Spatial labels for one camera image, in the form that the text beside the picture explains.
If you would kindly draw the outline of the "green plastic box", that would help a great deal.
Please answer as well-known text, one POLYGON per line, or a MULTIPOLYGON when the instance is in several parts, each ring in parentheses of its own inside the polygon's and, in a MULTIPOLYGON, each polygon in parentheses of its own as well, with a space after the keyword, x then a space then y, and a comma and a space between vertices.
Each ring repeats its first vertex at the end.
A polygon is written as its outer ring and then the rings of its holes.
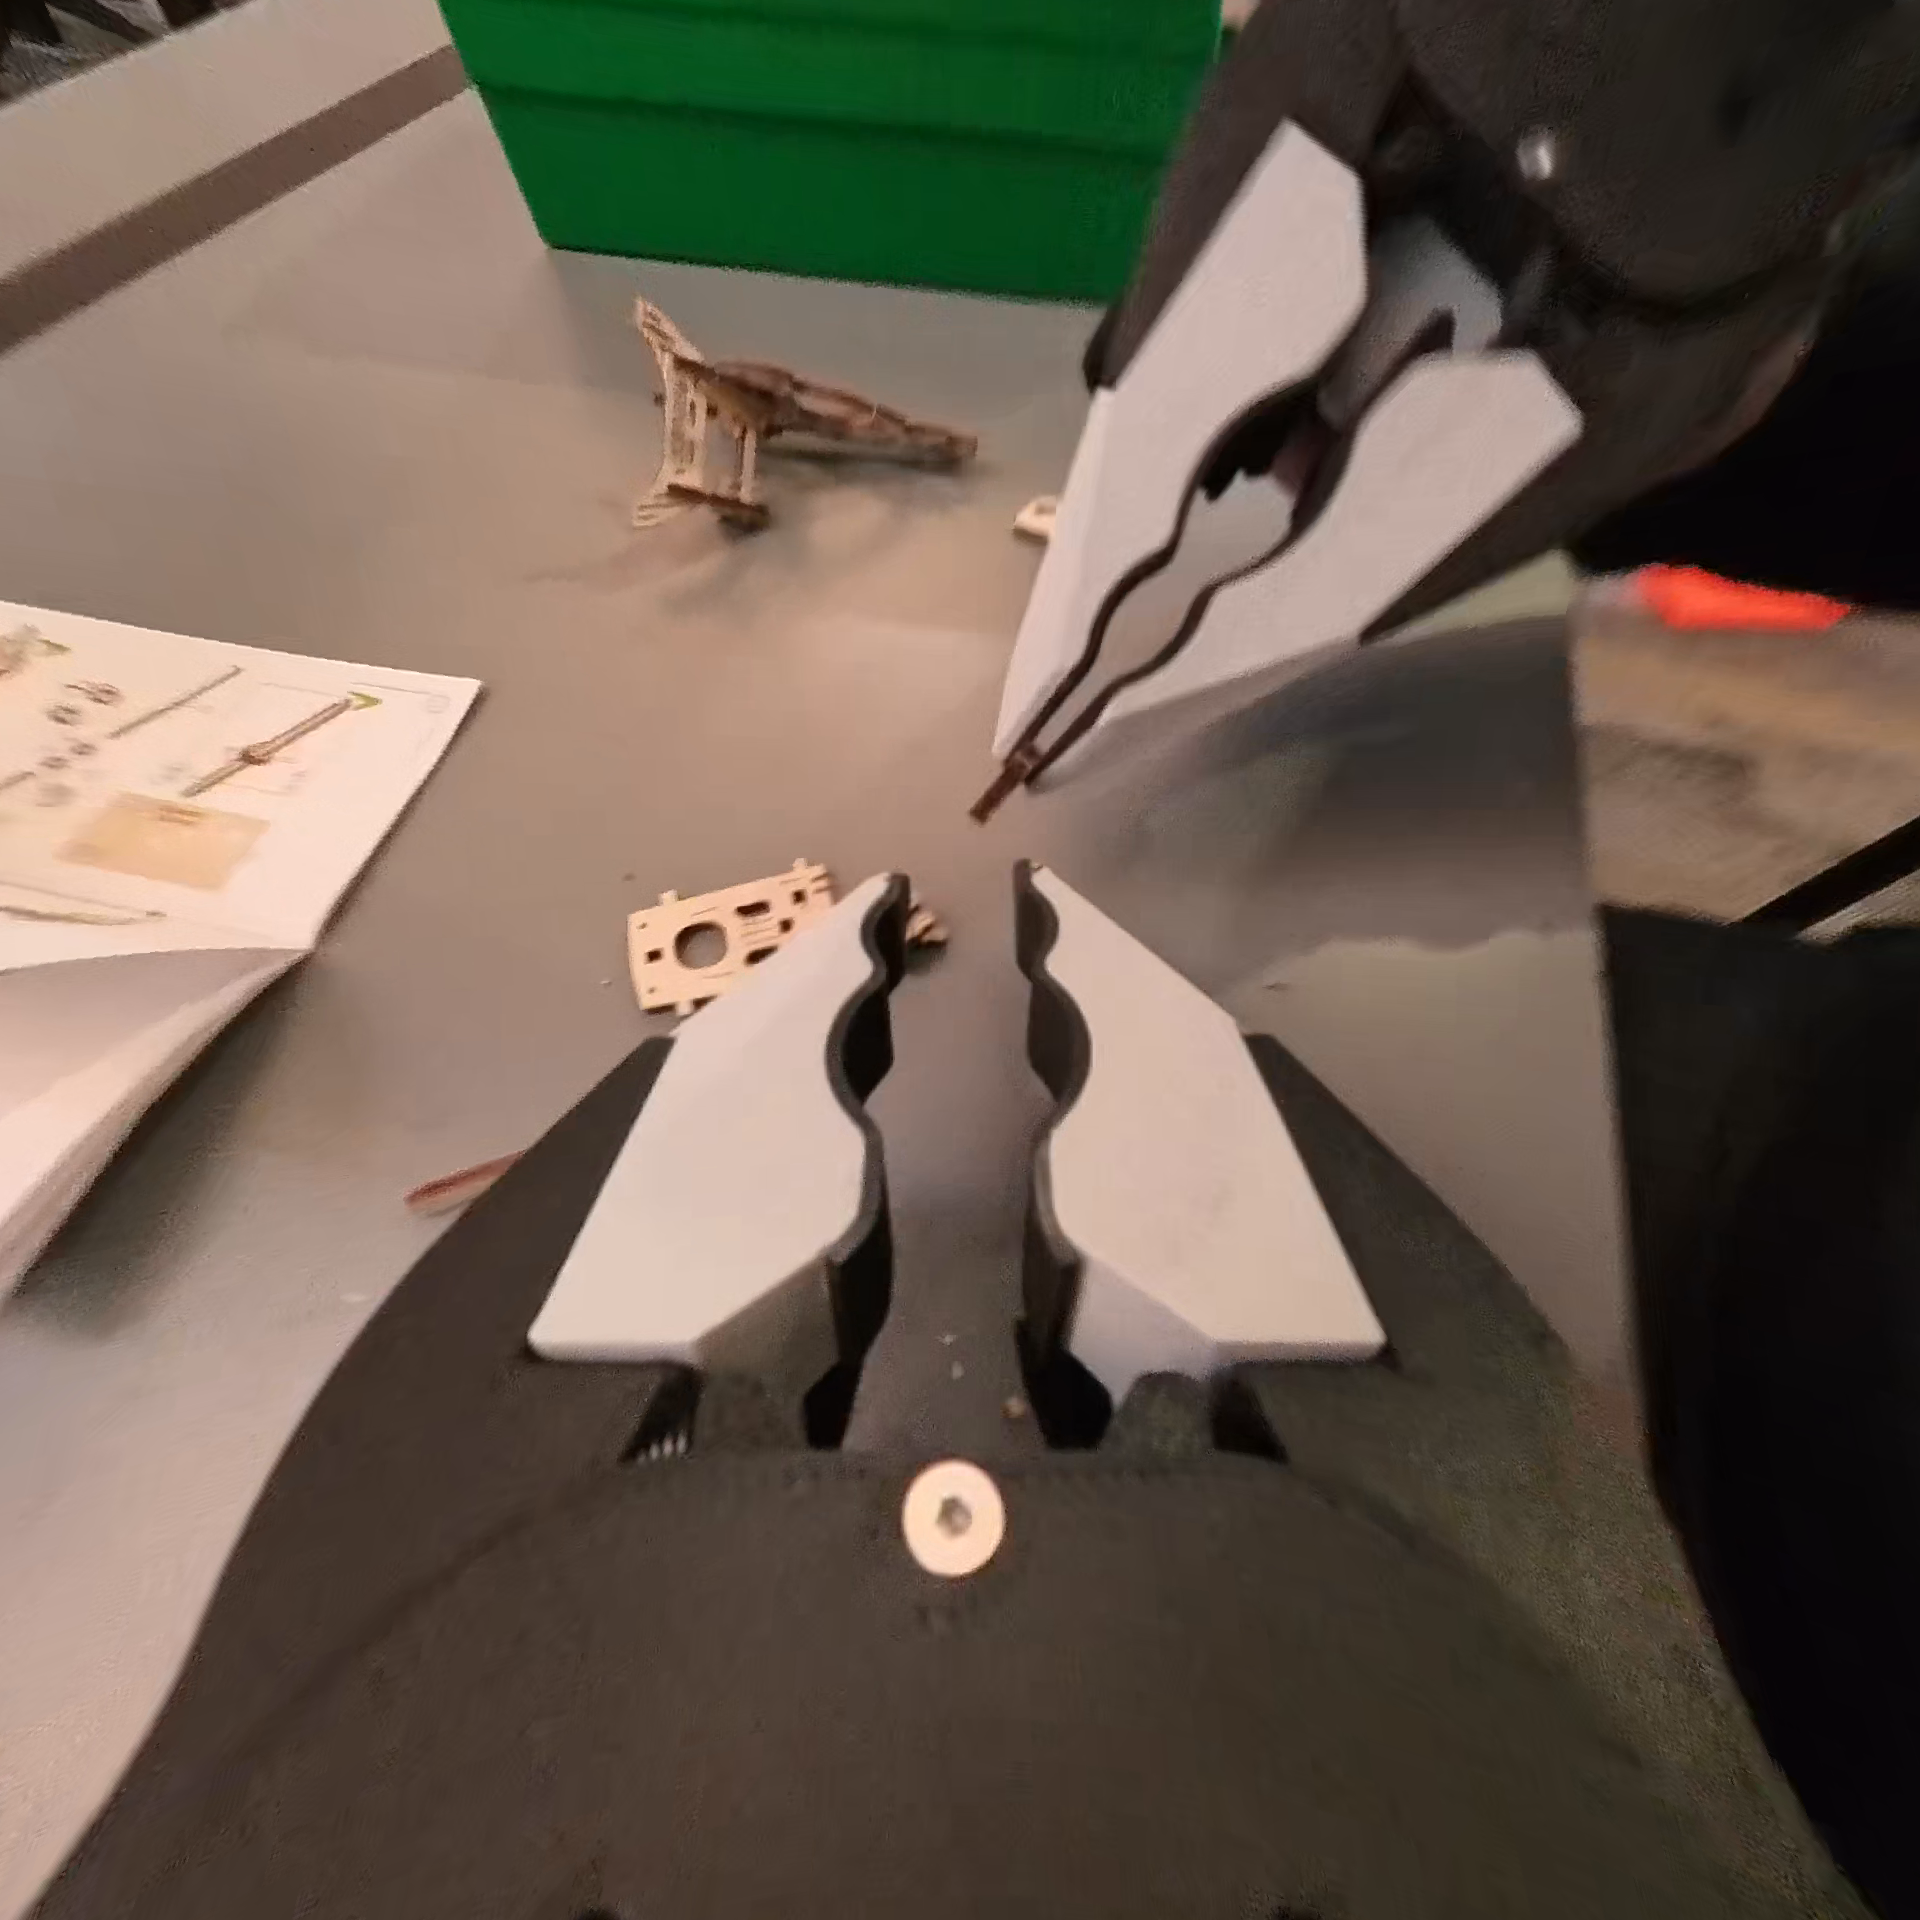
POLYGON ((442 3, 550 249, 1116 300, 1218 3, 442 3))

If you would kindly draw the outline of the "instruction booklet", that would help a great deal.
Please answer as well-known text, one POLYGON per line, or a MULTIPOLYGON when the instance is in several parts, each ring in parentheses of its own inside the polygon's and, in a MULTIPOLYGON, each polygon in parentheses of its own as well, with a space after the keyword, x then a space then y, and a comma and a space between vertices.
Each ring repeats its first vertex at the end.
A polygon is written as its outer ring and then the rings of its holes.
POLYGON ((474 678, 1 605, 1 1291, 301 964, 474 678))

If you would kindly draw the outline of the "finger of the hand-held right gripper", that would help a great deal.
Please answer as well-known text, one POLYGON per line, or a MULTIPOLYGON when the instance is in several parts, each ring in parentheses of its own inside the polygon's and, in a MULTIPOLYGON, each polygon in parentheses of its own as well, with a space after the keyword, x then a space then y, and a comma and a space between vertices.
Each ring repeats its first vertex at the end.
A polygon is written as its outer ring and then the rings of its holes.
POLYGON ((1149 661, 1106 677, 1025 743, 1023 781, 1061 781, 1208 724, 1348 653, 1578 430, 1535 352, 1408 361, 1340 444, 1326 497, 1296 515, 1269 557, 1200 592, 1149 661))
POLYGON ((1065 756, 1160 665, 1120 649, 1127 599, 1176 555, 1208 461, 1303 393, 1366 294, 1359 180, 1294 124, 1269 136, 1121 372, 1095 388, 1018 620, 991 751, 1006 775, 1065 756))

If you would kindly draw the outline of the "part-built wooden model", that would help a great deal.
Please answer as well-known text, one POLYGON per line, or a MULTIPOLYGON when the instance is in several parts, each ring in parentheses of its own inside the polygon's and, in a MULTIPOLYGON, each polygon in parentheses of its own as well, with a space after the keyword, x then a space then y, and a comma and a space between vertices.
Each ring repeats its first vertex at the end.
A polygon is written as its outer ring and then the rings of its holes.
POLYGON ((910 415, 856 390, 751 359, 710 359, 652 300, 632 302, 632 327, 656 364, 660 455, 634 497, 631 528, 648 533, 706 511, 734 535, 769 520, 761 496, 761 451, 772 440, 929 471, 960 471, 975 435, 910 415))

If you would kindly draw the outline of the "orange strip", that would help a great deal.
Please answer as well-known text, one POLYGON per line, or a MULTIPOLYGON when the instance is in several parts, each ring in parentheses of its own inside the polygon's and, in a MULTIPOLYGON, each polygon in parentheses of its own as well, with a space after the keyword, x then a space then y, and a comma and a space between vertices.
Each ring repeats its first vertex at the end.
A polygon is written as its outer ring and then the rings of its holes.
POLYGON ((1702 566, 1641 566, 1639 607, 1672 632, 1828 632, 1856 607, 1816 592, 1722 579, 1702 566))

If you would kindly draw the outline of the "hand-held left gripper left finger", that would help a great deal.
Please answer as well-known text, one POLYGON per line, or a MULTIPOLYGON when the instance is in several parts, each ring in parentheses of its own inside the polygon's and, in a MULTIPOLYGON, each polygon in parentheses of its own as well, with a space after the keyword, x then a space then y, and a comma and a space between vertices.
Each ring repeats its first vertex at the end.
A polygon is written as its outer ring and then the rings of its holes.
POLYGON ((748 1382, 846 1445, 893 1293, 871 1099, 893 1065, 910 877, 878 873, 689 1015, 527 1327, 562 1367, 748 1382))

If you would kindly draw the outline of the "wooden plate with holes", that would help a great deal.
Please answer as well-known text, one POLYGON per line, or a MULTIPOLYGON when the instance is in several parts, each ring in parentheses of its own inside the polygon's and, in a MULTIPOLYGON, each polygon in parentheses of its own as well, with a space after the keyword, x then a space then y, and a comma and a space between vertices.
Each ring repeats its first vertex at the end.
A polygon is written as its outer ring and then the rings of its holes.
POLYGON ((673 892, 629 915, 625 947, 644 1015, 689 1016, 750 975, 837 904, 825 863, 737 879, 694 895, 673 892))

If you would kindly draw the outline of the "thin black bar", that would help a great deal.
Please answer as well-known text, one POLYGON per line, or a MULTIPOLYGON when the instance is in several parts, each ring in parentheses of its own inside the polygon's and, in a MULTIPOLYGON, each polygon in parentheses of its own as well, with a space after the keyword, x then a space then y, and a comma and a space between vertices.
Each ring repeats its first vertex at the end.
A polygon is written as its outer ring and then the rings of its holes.
POLYGON ((1918 875, 1918 816, 1856 847, 1781 895, 1738 918, 1751 927, 1781 927, 1805 935, 1841 918, 1886 892, 1905 887, 1918 875))

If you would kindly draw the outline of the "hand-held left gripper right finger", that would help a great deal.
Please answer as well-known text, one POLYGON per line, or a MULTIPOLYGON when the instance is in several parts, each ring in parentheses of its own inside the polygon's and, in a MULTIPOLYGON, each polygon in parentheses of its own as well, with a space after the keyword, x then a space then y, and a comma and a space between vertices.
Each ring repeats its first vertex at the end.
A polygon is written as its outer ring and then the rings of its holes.
POLYGON ((1152 1376, 1385 1352, 1239 1021, 1050 865, 1014 865, 1023 1048, 1049 1110, 1023 1203, 1023 1396, 1093 1448, 1152 1376))

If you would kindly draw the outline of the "person's dark clothing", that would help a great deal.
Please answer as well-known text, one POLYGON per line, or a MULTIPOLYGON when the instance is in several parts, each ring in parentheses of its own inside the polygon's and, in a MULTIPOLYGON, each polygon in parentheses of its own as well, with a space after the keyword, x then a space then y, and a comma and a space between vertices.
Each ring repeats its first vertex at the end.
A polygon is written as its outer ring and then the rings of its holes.
POLYGON ((1600 944, 1652 1480, 1776 1768, 1916 1915, 1916 931, 1600 944))

